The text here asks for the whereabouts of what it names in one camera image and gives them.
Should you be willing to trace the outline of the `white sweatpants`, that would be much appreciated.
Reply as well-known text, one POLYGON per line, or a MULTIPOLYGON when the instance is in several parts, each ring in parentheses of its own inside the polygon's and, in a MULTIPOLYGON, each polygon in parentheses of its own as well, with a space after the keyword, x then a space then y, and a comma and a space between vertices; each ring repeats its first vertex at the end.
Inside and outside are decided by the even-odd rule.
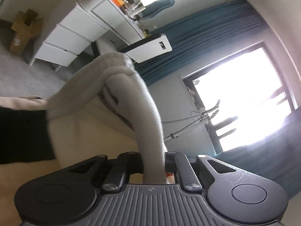
POLYGON ((122 53, 101 55, 77 71, 46 103, 47 121, 70 114, 99 97, 106 106, 121 99, 152 99, 130 57, 122 53))

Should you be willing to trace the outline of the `white garment steamer stand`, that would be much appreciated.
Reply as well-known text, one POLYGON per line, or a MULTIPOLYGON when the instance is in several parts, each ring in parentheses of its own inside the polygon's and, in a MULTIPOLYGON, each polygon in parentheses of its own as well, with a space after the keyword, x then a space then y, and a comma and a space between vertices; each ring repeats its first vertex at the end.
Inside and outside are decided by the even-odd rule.
POLYGON ((180 137, 181 135, 191 131, 192 129, 195 129, 199 127, 200 125, 207 124, 210 122, 218 113, 219 113, 219 105, 220 105, 220 99, 217 101, 214 107, 206 110, 205 108, 202 108, 202 111, 196 115, 192 115, 189 117, 176 119, 176 120, 170 120, 170 121, 162 121, 162 124, 175 124, 178 122, 184 122, 192 120, 189 124, 185 125, 178 131, 170 133, 168 136, 164 137, 164 141, 169 141, 176 139, 180 137))

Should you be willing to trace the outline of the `striped bed blanket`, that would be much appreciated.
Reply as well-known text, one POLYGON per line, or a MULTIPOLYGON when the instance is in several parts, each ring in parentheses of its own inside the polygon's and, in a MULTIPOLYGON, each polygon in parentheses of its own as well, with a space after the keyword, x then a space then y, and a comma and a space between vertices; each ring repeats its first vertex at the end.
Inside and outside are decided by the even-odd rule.
POLYGON ((47 133, 55 156, 26 162, 23 148, 33 144, 37 129, 27 121, 22 134, 14 125, 13 136, 20 147, 8 150, 8 138, 1 138, 1 155, 14 156, 15 161, 1 165, 1 225, 18 225, 21 220, 13 197, 25 182, 66 168, 96 155, 116 158, 120 153, 139 151, 146 172, 146 184, 165 184, 163 130, 158 109, 152 99, 121 99, 106 106, 99 97, 82 108, 47 121, 47 133))

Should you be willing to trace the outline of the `right teal curtain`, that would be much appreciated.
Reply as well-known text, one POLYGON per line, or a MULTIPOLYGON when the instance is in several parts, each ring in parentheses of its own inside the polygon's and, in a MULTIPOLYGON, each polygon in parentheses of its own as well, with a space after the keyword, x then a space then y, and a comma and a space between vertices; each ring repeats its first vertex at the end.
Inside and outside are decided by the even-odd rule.
POLYGON ((219 153, 215 158, 278 183, 292 199, 300 192, 300 128, 298 108, 272 135, 219 153))

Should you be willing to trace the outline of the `teal curtain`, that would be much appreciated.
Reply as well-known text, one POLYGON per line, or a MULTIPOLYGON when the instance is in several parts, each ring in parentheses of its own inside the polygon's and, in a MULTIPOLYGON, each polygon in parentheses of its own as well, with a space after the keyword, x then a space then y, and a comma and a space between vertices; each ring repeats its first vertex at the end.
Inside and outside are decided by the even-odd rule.
POLYGON ((192 61, 267 27, 246 0, 211 7, 154 30, 166 35, 172 50, 136 64, 135 69, 150 86, 192 61))
POLYGON ((215 158, 278 183, 292 199, 300 192, 300 128, 298 108, 272 135, 219 153, 215 158))

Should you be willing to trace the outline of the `left teal curtain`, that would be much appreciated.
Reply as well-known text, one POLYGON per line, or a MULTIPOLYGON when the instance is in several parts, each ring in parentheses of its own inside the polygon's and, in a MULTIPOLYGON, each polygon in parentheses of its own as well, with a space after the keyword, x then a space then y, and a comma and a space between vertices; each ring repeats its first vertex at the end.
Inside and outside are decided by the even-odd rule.
POLYGON ((211 7, 154 30, 166 35, 172 50, 136 64, 135 69, 150 86, 192 61, 267 27, 246 0, 211 7))

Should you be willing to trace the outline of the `white dresser desk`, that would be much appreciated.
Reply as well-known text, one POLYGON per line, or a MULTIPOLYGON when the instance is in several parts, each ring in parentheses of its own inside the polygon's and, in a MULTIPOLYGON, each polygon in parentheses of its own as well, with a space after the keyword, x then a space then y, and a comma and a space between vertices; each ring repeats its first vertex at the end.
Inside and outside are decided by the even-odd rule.
POLYGON ((125 15, 113 0, 61 0, 44 17, 29 64, 39 59, 67 67, 107 32, 127 45, 145 37, 138 22, 125 15))

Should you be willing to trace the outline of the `cardboard box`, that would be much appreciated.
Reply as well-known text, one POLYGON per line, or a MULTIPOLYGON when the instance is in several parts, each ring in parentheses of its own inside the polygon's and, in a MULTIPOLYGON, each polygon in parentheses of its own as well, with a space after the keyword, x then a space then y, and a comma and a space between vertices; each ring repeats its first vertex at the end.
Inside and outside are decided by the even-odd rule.
POLYGON ((26 12, 18 12, 11 26, 11 29, 15 32, 9 48, 11 53, 20 56, 28 42, 40 34, 43 19, 37 17, 38 13, 31 9, 26 12))

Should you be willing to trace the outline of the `window with dark frame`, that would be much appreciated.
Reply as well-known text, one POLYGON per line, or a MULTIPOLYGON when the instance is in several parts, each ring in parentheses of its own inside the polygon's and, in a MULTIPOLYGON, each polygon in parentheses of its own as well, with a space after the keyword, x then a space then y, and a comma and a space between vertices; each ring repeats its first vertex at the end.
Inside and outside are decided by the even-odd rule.
POLYGON ((205 66, 183 82, 196 107, 209 112, 205 127, 216 153, 268 137, 297 109, 264 42, 205 66))

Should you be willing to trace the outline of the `white chair black frame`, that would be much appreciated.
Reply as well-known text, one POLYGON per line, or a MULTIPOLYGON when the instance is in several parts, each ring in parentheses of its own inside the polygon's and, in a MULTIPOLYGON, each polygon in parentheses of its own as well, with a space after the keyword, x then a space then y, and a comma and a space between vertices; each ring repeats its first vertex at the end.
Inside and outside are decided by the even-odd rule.
POLYGON ((151 35, 127 45, 119 37, 108 33, 92 42, 91 49, 95 57, 107 53, 120 52, 126 54, 138 64, 173 50, 165 34, 151 35))

